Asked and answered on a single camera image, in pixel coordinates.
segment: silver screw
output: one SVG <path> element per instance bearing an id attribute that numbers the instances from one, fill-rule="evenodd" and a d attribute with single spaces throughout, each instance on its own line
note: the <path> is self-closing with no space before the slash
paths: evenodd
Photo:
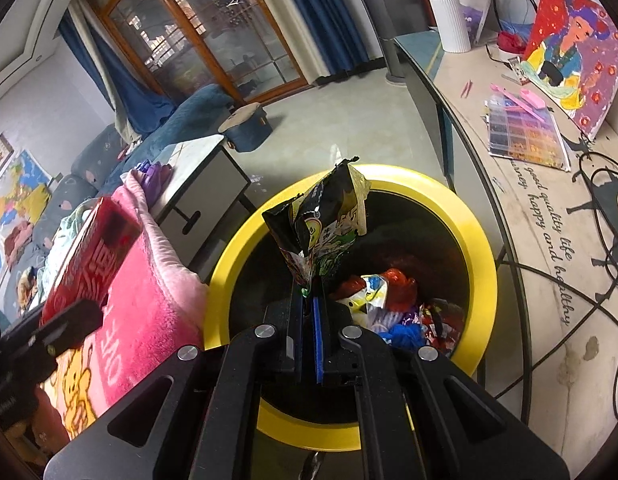
<path id="1" fill-rule="evenodd" d="M 258 325 L 254 332 L 256 333 L 256 337 L 266 339 L 267 337 L 273 336 L 276 333 L 276 329 L 271 325 Z"/>
<path id="2" fill-rule="evenodd" d="M 198 349 L 193 345 L 183 346 L 178 350 L 178 359 L 181 361 L 191 361 L 198 355 Z"/>
<path id="3" fill-rule="evenodd" d="M 438 350 L 433 346 L 423 346 L 418 349 L 418 355 L 423 361 L 435 361 L 438 358 Z"/>
<path id="4" fill-rule="evenodd" d="M 362 329 L 359 326 L 349 325 L 342 329 L 342 335 L 347 339 L 358 339 L 362 335 Z"/>

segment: drawer handle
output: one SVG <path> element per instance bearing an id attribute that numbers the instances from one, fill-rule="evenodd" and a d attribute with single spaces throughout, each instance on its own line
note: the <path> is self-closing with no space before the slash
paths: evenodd
<path id="1" fill-rule="evenodd" d="M 193 213 L 193 215 L 191 215 L 191 218 L 189 218 L 187 215 L 185 215 L 180 209 L 178 209 L 177 207 L 173 207 L 173 210 L 178 213 L 180 216 L 182 216 L 183 219 L 185 219 L 187 221 L 187 223 L 185 224 L 185 226 L 182 228 L 182 234 L 183 235 L 188 235 L 189 232 L 193 229 L 193 226 L 196 225 L 196 222 L 198 221 L 198 219 L 202 216 L 202 214 L 200 213 L 200 211 L 195 211 Z"/>

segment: sofa cushion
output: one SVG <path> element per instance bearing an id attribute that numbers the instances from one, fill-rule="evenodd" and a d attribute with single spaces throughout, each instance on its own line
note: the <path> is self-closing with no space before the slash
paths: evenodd
<path id="1" fill-rule="evenodd" d="M 4 304 L 2 306 L 2 311 L 10 322 L 14 322 L 19 317 L 18 282 L 20 276 L 22 276 L 22 273 L 29 267 L 34 267 L 37 271 L 40 267 L 44 266 L 44 261 L 48 254 L 48 249 L 31 242 L 25 247 L 25 251 L 20 257 L 20 260 L 13 267 L 9 280 L 7 281 L 7 287 L 4 290 Z"/>
<path id="2" fill-rule="evenodd" d="M 71 173 L 82 177 L 100 190 L 111 171 L 118 165 L 118 155 L 126 146 L 113 124 L 107 126 L 82 150 L 71 165 Z"/>
<path id="3" fill-rule="evenodd" d="M 233 99 L 220 85 L 202 87 L 173 113 L 163 126 L 147 137 L 124 162 L 111 172 L 99 195 L 111 194 L 122 184 L 120 175 L 144 160 L 155 160 L 169 144 L 216 135 L 218 126 L 229 116 Z"/>
<path id="4" fill-rule="evenodd" d="M 60 225 L 60 220 L 69 216 L 82 202 L 96 196 L 98 190 L 89 182 L 74 174 L 65 176 L 46 205 L 42 216 L 33 228 L 33 242 L 51 248 L 51 240 Z"/>

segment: yellow trash can rim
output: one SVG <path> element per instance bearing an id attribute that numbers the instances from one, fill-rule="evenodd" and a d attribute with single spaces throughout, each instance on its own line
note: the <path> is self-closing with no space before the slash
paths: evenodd
<path id="1" fill-rule="evenodd" d="M 391 192 L 429 209 L 449 229 L 460 247 L 469 276 L 465 327 L 451 360 L 472 375 L 487 348 L 496 317 L 497 279 L 489 242 L 478 220 L 454 192 L 416 171 L 380 164 L 356 165 L 371 189 Z M 223 252 L 211 277 L 204 322 L 205 349 L 229 342 L 229 308 L 238 275 L 256 245 L 269 232 L 262 212 L 304 193 L 327 172 L 296 182 L 265 202 L 247 219 Z M 315 424 L 294 418 L 260 399 L 258 429 L 290 446 L 324 451 L 360 449 L 358 424 Z"/>

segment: wooden door frame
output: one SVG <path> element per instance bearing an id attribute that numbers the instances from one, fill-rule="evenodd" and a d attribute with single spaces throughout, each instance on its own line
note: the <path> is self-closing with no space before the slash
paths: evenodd
<path id="1" fill-rule="evenodd" d="M 129 42 L 124 38 L 122 33 L 118 30 L 118 27 L 116 27 L 113 20 L 109 17 L 109 14 L 118 5 L 120 0 L 108 0 L 106 5 L 103 6 L 102 9 L 99 8 L 95 0 L 87 1 L 93 8 L 97 17 L 102 22 L 103 26 L 106 28 L 106 31 L 108 31 L 108 33 L 111 35 L 113 40 L 119 46 L 120 50 L 124 53 L 132 66 L 137 70 L 138 74 L 142 76 L 142 79 L 144 79 L 145 83 L 147 83 L 147 85 L 154 91 L 164 94 L 164 89 L 158 83 L 157 79 L 154 78 L 153 73 L 151 73 L 151 71 L 147 68 L 138 53 L 136 53 L 135 50 L 130 46 Z M 283 83 L 281 86 L 278 86 L 272 90 L 265 91 L 262 94 L 256 96 L 255 98 L 246 100 L 241 96 L 236 85 L 234 85 L 234 82 L 229 79 L 227 72 L 225 72 L 225 70 L 222 68 L 218 60 L 215 58 L 214 54 L 211 52 L 211 49 L 209 49 L 202 37 L 196 31 L 194 25 L 189 21 L 184 10 L 180 8 L 180 6 L 176 3 L 176 0 L 161 1 L 163 1 L 163 4 L 167 7 L 167 10 L 169 10 L 173 18 L 178 23 L 179 29 L 182 31 L 185 38 L 187 38 L 187 40 L 189 40 L 191 44 L 195 47 L 196 52 L 202 58 L 205 66 L 209 69 L 209 71 L 212 73 L 216 81 L 223 87 L 223 89 L 237 102 L 238 106 L 241 106 L 246 102 L 255 102 L 260 100 L 271 102 L 280 96 L 284 96 L 286 94 L 289 94 L 290 92 L 298 90 L 299 88 L 307 86 L 307 80 L 303 76 L 303 73 L 300 70 L 300 66 L 295 60 L 291 49 L 289 49 L 289 44 L 287 43 L 287 40 L 282 35 L 282 32 L 278 27 L 278 23 L 276 23 L 276 20 L 274 19 L 271 11 L 267 7 L 267 4 L 264 0 L 257 0 L 260 9 L 262 9 L 265 18 L 273 28 L 273 31 L 280 40 L 280 43 L 283 45 L 299 77 L 298 79 L 295 79 L 293 81 Z"/>

